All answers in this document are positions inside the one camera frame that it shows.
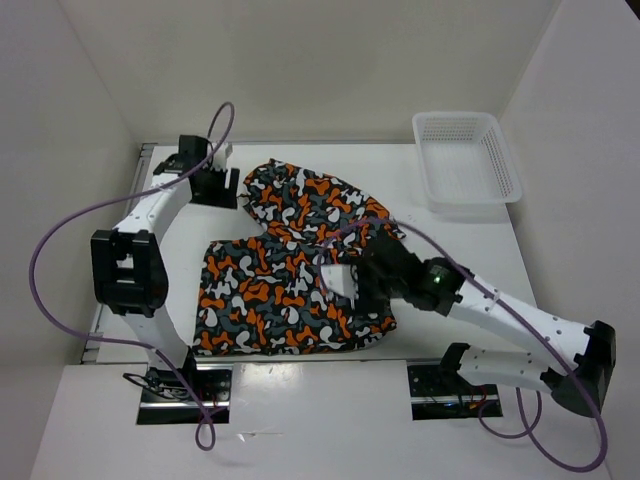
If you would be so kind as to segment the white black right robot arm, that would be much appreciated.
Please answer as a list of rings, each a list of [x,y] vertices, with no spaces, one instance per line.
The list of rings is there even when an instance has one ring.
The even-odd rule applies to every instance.
[[[366,313],[391,299],[467,322],[517,346],[491,351],[451,344],[438,370],[450,393],[485,383],[547,393],[584,417],[602,411],[616,364],[616,332],[547,313],[501,292],[448,257],[422,260],[389,236],[368,244],[351,270],[355,305]]]

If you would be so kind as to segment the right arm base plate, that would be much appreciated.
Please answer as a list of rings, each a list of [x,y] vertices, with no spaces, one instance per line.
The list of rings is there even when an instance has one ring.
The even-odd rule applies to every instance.
[[[477,418],[480,409],[484,417],[503,416],[496,385],[472,386],[435,362],[408,362],[407,376],[414,421]]]

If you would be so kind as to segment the orange camouflage shorts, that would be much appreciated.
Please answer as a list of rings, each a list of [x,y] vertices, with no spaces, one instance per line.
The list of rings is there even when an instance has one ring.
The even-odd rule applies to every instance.
[[[351,263],[380,233],[404,238],[381,203],[336,176],[275,159],[243,184],[243,208],[262,231],[206,250],[195,355],[348,352],[395,330],[389,302],[361,314],[322,285],[318,269]]]

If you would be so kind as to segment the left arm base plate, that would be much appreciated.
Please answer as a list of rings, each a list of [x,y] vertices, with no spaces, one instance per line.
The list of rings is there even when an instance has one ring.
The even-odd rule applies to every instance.
[[[184,373],[194,393],[209,411],[214,424],[230,417],[232,367],[214,365]],[[198,424],[203,415],[172,372],[149,369],[144,375],[124,373],[123,378],[141,389],[138,425]]]

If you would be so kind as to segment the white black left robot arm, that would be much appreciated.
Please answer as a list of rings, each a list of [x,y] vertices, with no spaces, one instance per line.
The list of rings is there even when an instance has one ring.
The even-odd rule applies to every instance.
[[[143,343],[149,372],[140,386],[160,394],[165,388],[185,400],[196,394],[200,376],[190,347],[178,335],[166,307],[169,277],[160,243],[189,203],[235,209],[239,170],[229,169],[233,147],[200,136],[179,137],[178,151],[153,170],[152,193],[110,230],[90,242],[94,292]]]

